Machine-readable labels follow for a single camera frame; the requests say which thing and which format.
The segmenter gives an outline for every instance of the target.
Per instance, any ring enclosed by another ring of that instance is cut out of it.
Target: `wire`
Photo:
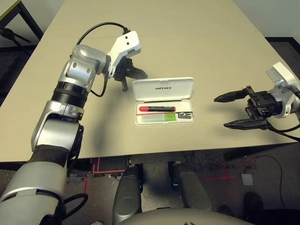
[[[99,23],[95,26],[93,26],[92,28],[89,28],[82,36],[81,38],[78,40],[77,44],[76,45],[79,45],[82,40],[89,34],[91,33],[94,29],[98,28],[98,27],[102,27],[102,26],[105,26],[105,25],[114,25],[114,26],[118,26],[118,27],[121,27],[123,28],[124,30],[124,33],[126,33],[127,31],[129,31],[126,27],[124,27],[122,24],[119,24],[119,23],[116,23],[116,22],[102,22],[102,23]]]
[[[300,123],[299,123],[297,126],[292,127],[292,128],[290,128],[290,129],[286,129],[286,130],[278,130],[278,129],[276,129],[276,128],[274,128],[274,127],[272,126],[272,129],[273,129],[273,130],[275,130],[276,132],[281,132],[281,133],[291,132],[291,131],[296,130],[296,129],[298,129],[298,128],[300,128]]]
[[[281,187],[282,187],[282,168],[281,168],[281,165],[280,165],[280,163],[278,162],[278,160],[275,159],[273,156],[261,155],[261,156],[257,156],[256,158],[259,159],[259,158],[261,158],[261,157],[269,157],[269,158],[274,159],[274,160],[277,162],[277,164],[278,164],[278,166],[279,166],[279,168],[280,168],[279,195],[280,195],[280,201],[281,201],[282,207],[285,209],[285,204],[284,204],[284,202],[283,202],[283,200],[282,200],[282,194],[281,194]]]
[[[71,163],[70,167],[67,170],[67,174],[69,174],[71,172],[71,170],[73,169],[73,167],[75,166],[75,164],[78,160],[78,157],[79,157],[79,153],[80,153],[80,151],[78,150],[76,155],[75,155],[75,158],[74,158],[73,162]]]
[[[89,196],[87,194],[85,194],[85,193],[76,194],[76,195],[73,195],[73,196],[67,198],[64,201],[64,204],[67,204],[67,203],[69,203],[71,201],[74,201],[74,200],[76,200],[78,198],[83,198],[82,202],[79,205],[77,205],[74,209],[72,209],[70,212],[66,213],[64,219],[70,217],[71,215],[73,215],[74,213],[76,213],[79,209],[81,209],[85,205],[85,203],[87,202]]]
[[[116,23],[116,22],[102,22],[102,23],[99,23],[95,26],[93,26],[92,28],[88,29],[78,40],[77,44],[76,45],[79,45],[82,40],[89,34],[91,33],[94,29],[98,28],[98,27],[102,27],[102,26],[105,26],[105,25],[114,25],[114,26],[118,26],[118,27],[121,27],[123,29],[123,34],[127,34],[130,32],[130,30],[123,26],[122,24],[119,24],[119,23]],[[99,95],[97,94],[96,92],[94,92],[93,90],[90,90],[92,94],[96,95],[97,97],[102,97],[105,93],[105,90],[106,90],[106,85],[107,85],[107,76],[105,76],[104,78],[104,85],[103,85],[103,89],[102,89],[102,93]]]
[[[104,93],[105,93],[105,90],[106,90],[107,81],[108,81],[108,78],[107,78],[107,76],[105,76],[105,78],[104,78],[104,84],[103,84],[103,89],[102,89],[102,93],[101,93],[100,95],[97,94],[96,92],[94,92],[93,90],[90,90],[91,93],[93,93],[93,94],[96,95],[97,97],[102,97],[102,96],[104,95]]]
[[[285,134],[285,133],[283,133],[283,132],[279,132],[279,131],[278,131],[277,129],[275,129],[274,127],[270,127],[270,128],[268,128],[268,130],[273,131],[273,132],[275,132],[275,133],[277,133],[277,134],[279,134],[279,135],[282,135],[282,136],[285,136],[285,137],[289,137],[289,138],[291,138],[291,139],[293,139],[293,140],[295,140],[295,141],[300,142],[300,138],[299,138],[299,137],[294,137],[294,136],[291,136],[291,135],[287,135],[287,134]]]

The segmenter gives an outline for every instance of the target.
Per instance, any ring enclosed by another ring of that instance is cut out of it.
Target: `white table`
[[[247,118],[247,99],[214,103],[220,94],[251,85],[273,87],[265,71],[284,63],[232,0],[66,0],[0,108],[0,161],[31,156],[30,139],[78,38],[97,23],[113,21],[136,30],[142,52],[135,67],[149,78],[192,76],[195,121],[189,125],[138,127],[135,99],[109,80],[103,98],[90,94],[85,105],[80,158],[138,153],[235,148],[292,142],[271,131],[233,130],[224,123]],[[82,42],[108,52],[121,29],[103,27]],[[98,76],[93,90],[102,90]],[[290,128],[295,116],[271,120]]]

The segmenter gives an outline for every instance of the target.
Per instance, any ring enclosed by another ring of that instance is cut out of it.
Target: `white box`
[[[195,80],[192,77],[134,81],[132,83],[133,92],[135,99],[138,101],[135,104],[135,124],[138,126],[155,126],[194,122],[192,103],[187,99],[192,95],[194,83]],[[141,106],[174,106],[176,111],[141,112],[139,110]],[[184,115],[187,115],[190,119],[183,119]],[[154,121],[145,121],[145,118],[153,118]]]

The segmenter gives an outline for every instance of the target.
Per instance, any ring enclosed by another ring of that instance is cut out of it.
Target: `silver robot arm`
[[[139,52],[135,31],[117,38],[107,55],[86,45],[73,48],[33,132],[32,157],[0,198],[1,224],[60,224],[65,219],[67,160],[79,154],[83,136],[79,121],[95,76],[113,77],[122,57]]]

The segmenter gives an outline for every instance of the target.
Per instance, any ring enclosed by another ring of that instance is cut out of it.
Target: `white plastic cover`
[[[192,77],[174,77],[136,80],[132,86],[137,101],[160,101],[191,97],[194,83]]]

